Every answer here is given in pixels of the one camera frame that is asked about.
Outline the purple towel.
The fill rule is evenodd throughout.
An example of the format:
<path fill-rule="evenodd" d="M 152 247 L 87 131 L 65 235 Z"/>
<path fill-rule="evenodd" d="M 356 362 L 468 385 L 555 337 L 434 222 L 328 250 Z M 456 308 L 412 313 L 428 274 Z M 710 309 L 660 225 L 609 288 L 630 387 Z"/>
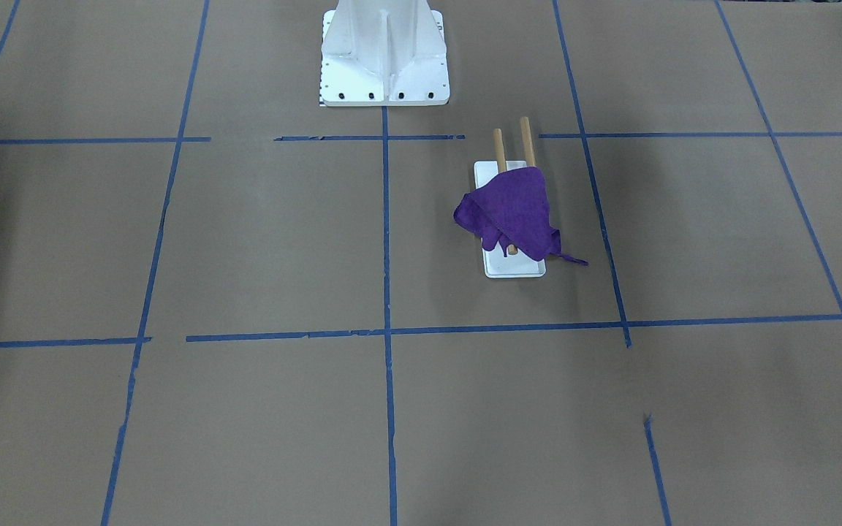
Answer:
<path fill-rule="evenodd" d="M 547 180 L 538 167 L 501 171 L 484 186 L 464 194 L 453 218 L 461 229 L 477 236 L 487 251 L 500 248 L 507 256 L 513 245 L 534 261 L 551 256 L 589 264 L 564 252 L 561 233 L 550 222 Z"/>

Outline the white rack base tray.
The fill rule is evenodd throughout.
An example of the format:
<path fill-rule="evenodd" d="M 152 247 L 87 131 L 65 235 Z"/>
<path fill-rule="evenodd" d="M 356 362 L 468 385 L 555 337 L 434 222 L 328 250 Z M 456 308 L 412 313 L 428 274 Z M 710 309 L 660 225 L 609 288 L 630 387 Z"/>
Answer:
<path fill-rule="evenodd" d="M 495 160 L 477 161 L 472 166 L 472 173 L 474 173 L 474 188 L 482 188 L 500 173 L 498 162 Z M 490 251 L 481 248 L 481 253 L 482 266 L 488 278 L 541 278 L 547 273 L 547 263 L 544 260 L 529 259 L 524 253 L 504 254 L 500 244 L 496 244 Z"/>

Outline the wooden rack bar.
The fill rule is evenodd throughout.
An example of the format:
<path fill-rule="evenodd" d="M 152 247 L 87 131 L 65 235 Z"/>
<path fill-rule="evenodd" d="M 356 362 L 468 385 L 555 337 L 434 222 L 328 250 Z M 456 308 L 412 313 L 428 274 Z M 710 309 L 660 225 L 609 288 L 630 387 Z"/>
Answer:
<path fill-rule="evenodd" d="M 502 134 L 501 129 L 494 129 L 493 130 L 493 146 L 496 155 L 496 167 L 497 167 L 497 174 L 504 173 L 508 171 L 507 163 L 506 163 L 506 153 L 504 147 L 504 134 Z M 505 254 L 508 256 L 511 254 L 514 256 L 515 254 L 519 253 L 517 246 L 511 242 L 511 237 L 502 233 L 503 236 L 507 237 L 508 243 L 506 244 Z"/>
<path fill-rule="evenodd" d="M 519 129 L 523 142 L 523 156 L 528 167 L 536 166 L 536 152 L 534 147 L 534 134 L 532 134 L 531 121 L 529 117 L 523 116 L 519 119 Z"/>

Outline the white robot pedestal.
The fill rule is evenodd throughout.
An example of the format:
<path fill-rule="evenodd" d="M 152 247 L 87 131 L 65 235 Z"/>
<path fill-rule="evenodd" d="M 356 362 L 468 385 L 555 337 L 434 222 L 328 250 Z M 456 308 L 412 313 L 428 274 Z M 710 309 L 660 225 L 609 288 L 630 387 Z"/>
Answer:
<path fill-rule="evenodd" d="M 338 1 L 322 30 L 322 106 L 449 103 L 444 17 L 428 1 Z"/>

